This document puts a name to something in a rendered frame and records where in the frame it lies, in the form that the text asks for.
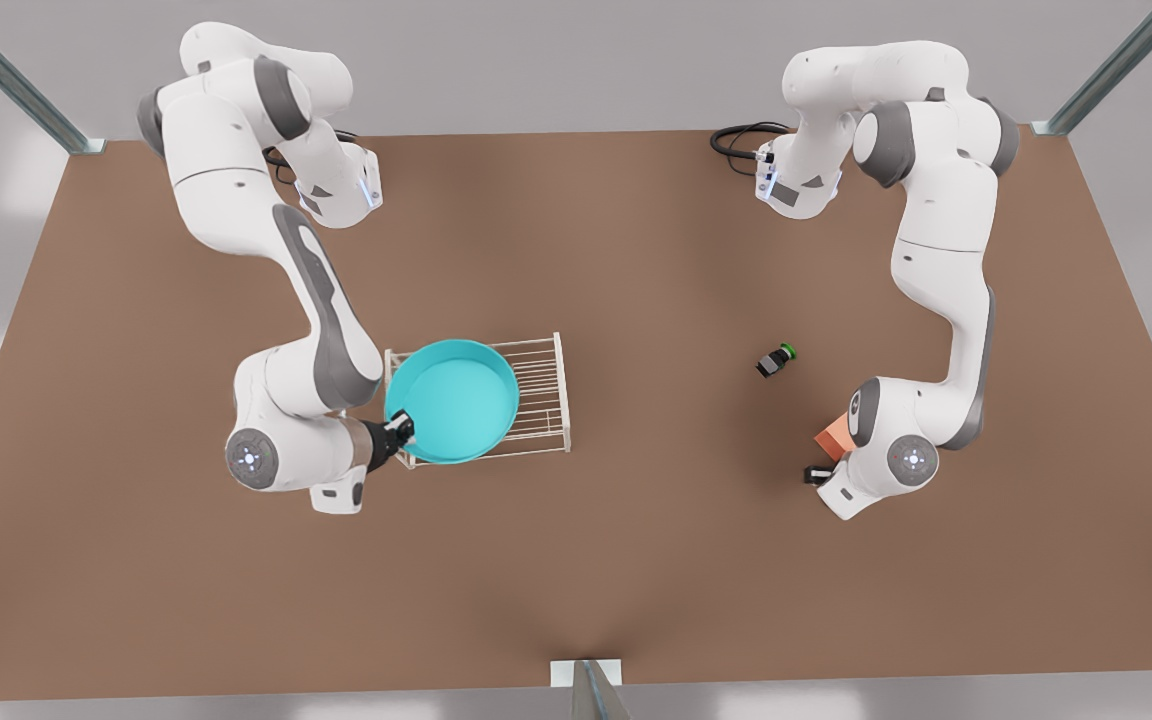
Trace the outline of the teal round plate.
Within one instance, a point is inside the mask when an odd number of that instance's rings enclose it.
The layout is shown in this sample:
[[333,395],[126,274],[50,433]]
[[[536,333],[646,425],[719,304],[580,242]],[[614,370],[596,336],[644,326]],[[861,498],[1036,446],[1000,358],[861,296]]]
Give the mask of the teal round plate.
[[511,365],[494,348],[471,340],[422,347],[394,370],[384,414],[414,420],[406,450],[434,464],[472,461],[502,442],[518,411]]

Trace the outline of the orange red block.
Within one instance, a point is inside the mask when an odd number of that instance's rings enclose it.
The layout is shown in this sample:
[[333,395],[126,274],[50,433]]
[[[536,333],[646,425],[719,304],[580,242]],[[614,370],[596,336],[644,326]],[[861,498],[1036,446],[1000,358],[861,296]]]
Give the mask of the orange red block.
[[854,450],[856,446],[849,427],[849,415],[838,416],[838,419],[832,420],[827,429],[814,434],[814,444],[823,448],[833,462],[840,461],[847,452]]

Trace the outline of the silver frame post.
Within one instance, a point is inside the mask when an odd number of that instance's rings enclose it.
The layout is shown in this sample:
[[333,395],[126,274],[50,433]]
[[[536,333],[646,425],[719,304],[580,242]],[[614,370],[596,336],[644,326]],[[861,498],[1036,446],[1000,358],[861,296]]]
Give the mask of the silver frame post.
[[106,147],[104,138],[91,138],[65,118],[54,104],[38,88],[0,53],[0,91],[8,97],[26,118],[47,132],[70,156],[99,156]]
[[622,684],[621,659],[550,661],[550,687],[573,691],[570,720],[632,720],[617,692]]
[[1152,53],[1152,9],[1047,120],[1030,123],[1034,136],[1069,136]]

